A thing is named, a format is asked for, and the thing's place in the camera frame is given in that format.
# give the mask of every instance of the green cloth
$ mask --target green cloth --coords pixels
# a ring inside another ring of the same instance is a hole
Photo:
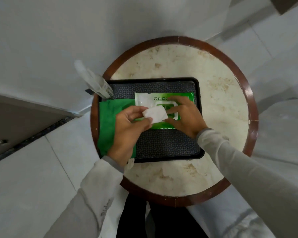
[[[116,114],[135,105],[134,99],[113,99],[99,103],[99,138],[97,147],[101,156],[107,154],[114,142]],[[133,148],[132,158],[136,156],[136,146]]]

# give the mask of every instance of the sleeve cuff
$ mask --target sleeve cuff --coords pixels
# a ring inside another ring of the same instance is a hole
[[[119,164],[117,164],[116,161],[113,160],[111,157],[105,155],[102,157],[102,160],[106,161],[108,164],[110,164],[112,167],[114,167],[116,170],[118,170],[122,174],[124,173],[124,168],[121,167]]]
[[[202,129],[202,130],[198,133],[198,135],[195,137],[195,141],[198,142],[199,137],[202,135],[202,133],[204,133],[204,132],[207,131],[207,130],[213,130],[213,129],[212,129],[212,128],[205,128],[205,129]]]

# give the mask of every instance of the white long sleeve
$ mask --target white long sleeve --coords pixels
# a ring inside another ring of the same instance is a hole
[[[44,238],[96,238],[117,186],[123,179],[122,168],[110,157],[95,162],[81,188]]]
[[[298,237],[298,187],[233,148],[214,130],[203,130],[197,141],[276,237]]]

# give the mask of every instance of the white wet wipe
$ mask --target white wet wipe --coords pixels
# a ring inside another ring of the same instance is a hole
[[[165,108],[162,105],[148,108],[142,112],[144,118],[152,118],[152,123],[159,123],[168,118]]]

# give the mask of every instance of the person's left hand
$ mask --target person's left hand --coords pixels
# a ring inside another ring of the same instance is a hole
[[[134,121],[143,117],[142,112],[146,109],[143,106],[130,106],[116,115],[114,143],[107,155],[121,167],[124,167],[131,158],[133,147],[140,134],[152,126],[152,118]]]

